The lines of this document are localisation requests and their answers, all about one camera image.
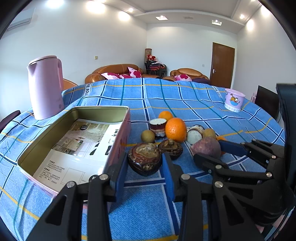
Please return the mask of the large orange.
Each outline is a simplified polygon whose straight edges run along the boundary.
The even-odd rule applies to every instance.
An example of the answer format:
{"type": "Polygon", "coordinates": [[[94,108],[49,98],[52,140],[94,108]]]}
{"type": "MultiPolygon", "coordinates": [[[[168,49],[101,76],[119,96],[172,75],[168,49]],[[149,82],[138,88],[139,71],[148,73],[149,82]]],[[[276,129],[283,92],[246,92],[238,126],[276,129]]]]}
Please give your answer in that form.
{"type": "Polygon", "coordinates": [[[176,142],[184,142],[187,135],[185,122],[180,118],[171,118],[167,121],[165,127],[166,137],[176,142]]]}

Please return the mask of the dark round fruit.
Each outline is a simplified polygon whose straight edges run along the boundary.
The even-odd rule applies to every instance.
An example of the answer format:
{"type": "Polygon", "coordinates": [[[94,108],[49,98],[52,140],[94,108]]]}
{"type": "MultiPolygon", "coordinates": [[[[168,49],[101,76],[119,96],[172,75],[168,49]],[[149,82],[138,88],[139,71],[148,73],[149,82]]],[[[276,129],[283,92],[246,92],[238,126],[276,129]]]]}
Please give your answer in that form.
{"type": "Polygon", "coordinates": [[[162,165],[162,154],[155,143],[141,143],[128,151],[129,166],[141,176],[151,176],[162,165]]]}

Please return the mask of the purple round fruit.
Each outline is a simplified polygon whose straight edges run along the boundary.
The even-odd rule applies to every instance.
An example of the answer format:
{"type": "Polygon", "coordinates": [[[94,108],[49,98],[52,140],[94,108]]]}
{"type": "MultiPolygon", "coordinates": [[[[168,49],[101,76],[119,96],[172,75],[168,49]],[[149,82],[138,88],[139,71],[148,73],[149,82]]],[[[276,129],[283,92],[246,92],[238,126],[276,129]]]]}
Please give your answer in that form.
{"type": "Polygon", "coordinates": [[[197,141],[191,146],[191,151],[194,155],[197,153],[202,153],[214,158],[219,158],[221,155],[220,144],[212,137],[205,137],[197,141]]]}

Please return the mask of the right orange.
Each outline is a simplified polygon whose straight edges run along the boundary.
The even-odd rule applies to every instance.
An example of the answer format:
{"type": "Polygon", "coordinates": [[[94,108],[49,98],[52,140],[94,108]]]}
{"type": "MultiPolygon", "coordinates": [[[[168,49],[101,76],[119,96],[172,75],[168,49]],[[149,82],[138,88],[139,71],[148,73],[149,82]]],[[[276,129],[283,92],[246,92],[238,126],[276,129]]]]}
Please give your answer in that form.
{"type": "Polygon", "coordinates": [[[220,141],[220,140],[225,141],[226,139],[225,139],[224,137],[222,137],[222,136],[217,136],[217,137],[216,137],[216,140],[217,140],[217,141],[220,141]]]}

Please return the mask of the right kiwi fruit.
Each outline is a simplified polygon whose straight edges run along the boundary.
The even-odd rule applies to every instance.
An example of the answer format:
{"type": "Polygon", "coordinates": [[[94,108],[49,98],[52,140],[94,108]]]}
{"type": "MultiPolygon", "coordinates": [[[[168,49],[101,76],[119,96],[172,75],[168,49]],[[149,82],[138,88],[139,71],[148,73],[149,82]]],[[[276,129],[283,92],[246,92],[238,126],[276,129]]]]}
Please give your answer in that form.
{"type": "Polygon", "coordinates": [[[213,138],[216,139],[217,135],[215,131],[211,128],[206,128],[202,133],[203,138],[213,138]]]}

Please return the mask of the kiwi fruit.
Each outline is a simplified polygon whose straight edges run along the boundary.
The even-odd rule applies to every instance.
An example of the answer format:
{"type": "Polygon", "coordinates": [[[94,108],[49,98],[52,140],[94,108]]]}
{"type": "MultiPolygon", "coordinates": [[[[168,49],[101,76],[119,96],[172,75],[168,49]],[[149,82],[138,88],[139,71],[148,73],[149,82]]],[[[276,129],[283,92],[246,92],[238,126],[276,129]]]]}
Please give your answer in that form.
{"type": "Polygon", "coordinates": [[[144,143],[154,143],[155,141],[155,134],[151,130],[145,130],[141,134],[141,140],[144,143]]]}
{"type": "Polygon", "coordinates": [[[217,135],[215,131],[211,128],[206,128],[202,133],[203,138],[213,138],[216,139],[217,135]]]}

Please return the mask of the right cut mangosteen half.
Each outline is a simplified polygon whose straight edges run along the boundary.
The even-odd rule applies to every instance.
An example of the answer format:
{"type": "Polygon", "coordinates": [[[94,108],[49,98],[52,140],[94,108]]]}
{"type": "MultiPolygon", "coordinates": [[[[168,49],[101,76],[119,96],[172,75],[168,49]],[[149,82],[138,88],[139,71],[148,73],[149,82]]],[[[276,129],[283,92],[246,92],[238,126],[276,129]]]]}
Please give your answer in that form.
{"type": "Polygon", "coordinates": [[[191,145],[195,144],[203,137],[203,131],[205,128],[202,125],[194,125],[187,128],[187,142],[191,145]]]}

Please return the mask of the cut mangosteen half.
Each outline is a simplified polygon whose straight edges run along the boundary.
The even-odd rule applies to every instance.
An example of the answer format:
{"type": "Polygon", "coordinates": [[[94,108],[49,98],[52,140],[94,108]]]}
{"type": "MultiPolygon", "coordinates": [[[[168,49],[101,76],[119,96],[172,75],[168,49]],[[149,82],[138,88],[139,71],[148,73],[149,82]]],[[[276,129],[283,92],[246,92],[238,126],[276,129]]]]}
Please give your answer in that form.
{"type": "Polygon", "coordinates": [[[203,137],[203,131],[205,128],[202,125],[194,125],[187,128],[187,142],[191,145],[195,144],[203,137]]]}
{"type": "Polygon", "coordinates": [[[154,133],[156,139],[166,137],[165,127],[167,120],[165,118],[155,118],[150,120],[149,129],[154,133]]]}

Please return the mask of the dark mangosteen fruit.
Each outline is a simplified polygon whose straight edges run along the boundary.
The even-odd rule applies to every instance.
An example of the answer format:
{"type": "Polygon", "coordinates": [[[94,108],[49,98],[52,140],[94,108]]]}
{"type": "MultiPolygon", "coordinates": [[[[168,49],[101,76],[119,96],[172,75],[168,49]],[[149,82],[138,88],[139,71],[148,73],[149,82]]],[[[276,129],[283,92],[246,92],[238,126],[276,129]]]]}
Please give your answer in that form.
{"type": "Polygon", "coordinates": [[[162,153],[168,153],[171,160],[176,160],[183,153],[182,145],[173,139],[167,139],[162,141],[158,145],[158,149],[162,153]]]}

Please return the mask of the blue plaid tablecloth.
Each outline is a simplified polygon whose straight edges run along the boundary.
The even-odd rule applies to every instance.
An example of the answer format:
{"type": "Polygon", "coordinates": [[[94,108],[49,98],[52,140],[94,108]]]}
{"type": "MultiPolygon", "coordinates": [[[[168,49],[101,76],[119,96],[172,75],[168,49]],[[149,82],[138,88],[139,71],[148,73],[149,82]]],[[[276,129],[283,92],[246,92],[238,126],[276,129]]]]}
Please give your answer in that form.
{"type": "MultiPolygon", "coordinates": [[[[253,139],[284,145],[283,128],[262,108],[245,100],[238,113],[224,106],[220,87],[159,79],[106,80],[63,92],[66,109],[75,106],[122,105],[130,109],[127,147],[140,142],[149,121],[164,111],[181,118],[187,127],[202,125],[231,142],[253,139]]],[[[36,120],[31,109],[1,132],[1,218],[16,240],[25,240],[52,197],[28,180],[17,166],[27,147],[55,118],[36,120]]],[[[114,240],[176,240],[182,204],[169,200],[162,172],[142,177],[128,170],[122,200],[109,220],[114,240]]]]}

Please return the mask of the black television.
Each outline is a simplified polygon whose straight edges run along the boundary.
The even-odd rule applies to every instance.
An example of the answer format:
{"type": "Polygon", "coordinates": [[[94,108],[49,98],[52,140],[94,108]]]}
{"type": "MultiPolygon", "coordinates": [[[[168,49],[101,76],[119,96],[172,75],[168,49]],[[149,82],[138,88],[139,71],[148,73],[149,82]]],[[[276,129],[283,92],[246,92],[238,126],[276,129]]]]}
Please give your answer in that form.
{"type": "Polygon", "coordinates": [[[280,112],[278,95],[265,87],[258,86],[255,104],[265,110],[275,120],[280,112]]]}

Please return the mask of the left cut mangosteen half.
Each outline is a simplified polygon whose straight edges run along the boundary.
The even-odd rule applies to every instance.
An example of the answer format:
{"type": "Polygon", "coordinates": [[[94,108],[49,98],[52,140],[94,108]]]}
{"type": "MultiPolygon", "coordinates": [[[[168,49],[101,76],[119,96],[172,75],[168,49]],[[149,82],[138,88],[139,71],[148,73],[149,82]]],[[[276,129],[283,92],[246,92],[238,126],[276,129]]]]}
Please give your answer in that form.
{"type": "Polygon", "coordinates": [[[156,139],[166,137],[165,127],[167,120],[165,118],[155,118],[150,120],[149,129],[154,133],[156,139]]]}

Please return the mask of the small orange behind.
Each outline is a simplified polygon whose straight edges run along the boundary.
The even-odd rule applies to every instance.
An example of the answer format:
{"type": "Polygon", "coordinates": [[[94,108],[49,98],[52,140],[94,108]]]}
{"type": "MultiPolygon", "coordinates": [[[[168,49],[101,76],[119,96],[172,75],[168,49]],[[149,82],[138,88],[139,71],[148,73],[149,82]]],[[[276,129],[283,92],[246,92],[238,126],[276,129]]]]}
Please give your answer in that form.
{"type": "Polygon", "coordinates": [[[159,114],[158,118],[163,118],[163,119],[169,121],[170,119],[174,118],[174,116],[170,111],[165,110],[159,114]]]}

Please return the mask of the left kiwi fruit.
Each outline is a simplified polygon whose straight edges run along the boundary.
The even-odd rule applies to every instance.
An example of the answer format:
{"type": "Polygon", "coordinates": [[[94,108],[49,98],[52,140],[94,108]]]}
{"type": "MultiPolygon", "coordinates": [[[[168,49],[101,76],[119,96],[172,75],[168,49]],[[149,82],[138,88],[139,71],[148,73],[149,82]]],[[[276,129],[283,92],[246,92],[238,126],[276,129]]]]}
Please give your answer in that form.
{"type": "Polygon", "coordinates": [[[155,134],[151,130],[145,130],[141,134],[141,140],[144,143],[154,143],[155,141],[155,134]]]}

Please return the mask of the pink cartoon cup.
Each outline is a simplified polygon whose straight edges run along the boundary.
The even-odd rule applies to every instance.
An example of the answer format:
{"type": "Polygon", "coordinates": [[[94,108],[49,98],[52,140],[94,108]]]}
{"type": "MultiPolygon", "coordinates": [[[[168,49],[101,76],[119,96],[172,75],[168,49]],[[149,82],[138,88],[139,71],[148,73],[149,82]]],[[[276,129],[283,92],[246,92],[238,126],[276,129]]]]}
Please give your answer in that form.
{"type": "Polygon", "coordinates": [[[235,113],[240,112],[245,95],[234,89],[226,88],[225,91],[225,108],[235,113]]]}

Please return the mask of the pink metal tin box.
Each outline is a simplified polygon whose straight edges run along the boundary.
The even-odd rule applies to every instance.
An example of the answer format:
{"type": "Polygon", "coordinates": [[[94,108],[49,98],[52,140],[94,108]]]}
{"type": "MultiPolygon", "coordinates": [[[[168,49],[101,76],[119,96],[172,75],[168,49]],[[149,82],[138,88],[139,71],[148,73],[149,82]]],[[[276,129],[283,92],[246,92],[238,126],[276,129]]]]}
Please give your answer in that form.
{"type": "Polygon", "coordinates": [[[130,135],[127,106],[76,106],[21,154],[21,172],[55,197],[69,181],[87,183],[119,162],[130,135]]]}

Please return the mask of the brown wooden door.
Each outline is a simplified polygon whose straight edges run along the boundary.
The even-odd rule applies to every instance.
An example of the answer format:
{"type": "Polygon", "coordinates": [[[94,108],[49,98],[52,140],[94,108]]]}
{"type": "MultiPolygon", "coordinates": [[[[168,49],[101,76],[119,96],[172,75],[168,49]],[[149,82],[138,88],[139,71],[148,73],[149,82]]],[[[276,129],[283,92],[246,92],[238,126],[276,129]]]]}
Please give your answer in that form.
{"type": "Polygon", "coordinates": [[[230,88],[234,70],[235,49],[213,42],[210,84],[230,88]]]}

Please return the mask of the dark chairs stack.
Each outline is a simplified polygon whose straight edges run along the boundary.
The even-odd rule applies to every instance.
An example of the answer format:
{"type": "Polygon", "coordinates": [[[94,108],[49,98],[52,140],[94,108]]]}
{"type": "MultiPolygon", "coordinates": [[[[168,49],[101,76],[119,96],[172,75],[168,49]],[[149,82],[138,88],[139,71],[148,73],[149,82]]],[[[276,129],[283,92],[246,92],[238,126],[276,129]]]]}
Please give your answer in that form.
{"type": "Polygon", "coordinates": [[[159,77],[166,77],[167,67],[160,63],[156,56],[152,55],[152,49],[146,48],[144,51],[144,65],[147,74],[158,75],[159,77]]]}

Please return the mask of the pink floral cushion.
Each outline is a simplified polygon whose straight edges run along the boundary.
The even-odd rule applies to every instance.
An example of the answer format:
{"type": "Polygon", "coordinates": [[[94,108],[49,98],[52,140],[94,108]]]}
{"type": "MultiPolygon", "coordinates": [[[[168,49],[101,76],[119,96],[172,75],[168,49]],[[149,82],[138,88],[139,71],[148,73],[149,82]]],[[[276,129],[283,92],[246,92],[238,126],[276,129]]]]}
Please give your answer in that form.
{"type": "Polygon", "coordinates": [[[132,78],[142,78],[142,73],[139,70],[135,70],[134,68],[128,67],[129,75],[132,78]]]}

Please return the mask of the dark purple stool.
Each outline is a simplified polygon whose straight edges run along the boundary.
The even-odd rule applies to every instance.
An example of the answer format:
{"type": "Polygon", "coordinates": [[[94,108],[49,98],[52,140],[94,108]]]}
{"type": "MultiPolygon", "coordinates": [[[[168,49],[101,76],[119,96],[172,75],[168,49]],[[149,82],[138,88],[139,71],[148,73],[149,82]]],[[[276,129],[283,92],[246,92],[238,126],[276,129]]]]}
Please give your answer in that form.
{"type": "Polygon", "coordinates": [[[6,127],[6,125],[12,121],[14,118],[16,118],[17,116],[19,116],[21,114],[21,112],[19,110],[14,111],[12,113],[10,113],[8,116],[6,116],[4,119],[2,119],[0,121],[0,132],[3,131],[3,129],[6,127]]]}

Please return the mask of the orange chair near kettle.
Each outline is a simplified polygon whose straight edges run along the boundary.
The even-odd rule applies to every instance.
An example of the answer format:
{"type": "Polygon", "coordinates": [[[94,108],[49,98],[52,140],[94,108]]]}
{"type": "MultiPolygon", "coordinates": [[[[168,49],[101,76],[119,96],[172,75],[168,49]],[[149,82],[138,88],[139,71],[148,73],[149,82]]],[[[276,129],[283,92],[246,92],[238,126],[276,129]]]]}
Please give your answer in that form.
{"type": "Polygon", "coordinates": [[[67,90],[73,87],[77,87],[78,85],[70,80],[63,79],[63,90],[67,90]]]}

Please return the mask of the brown leather sofa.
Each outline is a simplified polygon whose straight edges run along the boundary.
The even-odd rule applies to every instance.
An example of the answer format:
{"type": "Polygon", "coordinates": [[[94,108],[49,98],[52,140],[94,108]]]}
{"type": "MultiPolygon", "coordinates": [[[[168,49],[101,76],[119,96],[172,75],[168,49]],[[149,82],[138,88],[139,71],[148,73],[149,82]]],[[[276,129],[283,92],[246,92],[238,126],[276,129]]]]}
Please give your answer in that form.
{"type": "Polygon", "coordinates": [[[115,73],[118,75],[129,74],[129,70],[128,70],[129,67],[139,71],[142,74],[143,78],[161,79],[161,77],[158,75],[145,74],[141,68],[139,68],[137,65],[134,65],[134,64],[114,64],[114,65],[102,66],[94,70],[91,74],[89,74],[85,78],[85,84],[106,80],[106,78],[102,76],[103,73],[115,73]]]}

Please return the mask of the pink electric kettle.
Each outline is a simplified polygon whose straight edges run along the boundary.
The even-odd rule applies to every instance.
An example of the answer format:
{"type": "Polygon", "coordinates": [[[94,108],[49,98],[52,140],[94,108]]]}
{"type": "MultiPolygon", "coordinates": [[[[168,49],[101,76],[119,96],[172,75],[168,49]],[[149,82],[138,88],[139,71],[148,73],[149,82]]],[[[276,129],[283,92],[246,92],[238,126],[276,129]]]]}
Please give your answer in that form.
{"type": "Polygon", "coordinates": [[[51,118],[64,109],[62,62],[55,55],[32,60],[28,66],[30,100],[36,120],[51,118]]]}

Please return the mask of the white air conditioner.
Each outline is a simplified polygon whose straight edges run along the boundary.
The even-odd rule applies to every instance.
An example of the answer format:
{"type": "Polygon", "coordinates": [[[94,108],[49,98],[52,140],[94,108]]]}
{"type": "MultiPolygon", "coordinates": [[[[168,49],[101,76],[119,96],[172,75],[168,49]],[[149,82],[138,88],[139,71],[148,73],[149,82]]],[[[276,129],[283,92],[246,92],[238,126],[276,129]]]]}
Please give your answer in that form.
{"type": "Polygon", "coordinates": [[[17,27],[20,27],[22,25],[29,24],[32,20],[33,14],[34,14],[35,8],[27,9],[24,11],[21,11],[14,20],[10,23],[6,31],[10,31],[12,29],[15,29],[17,27]]]}

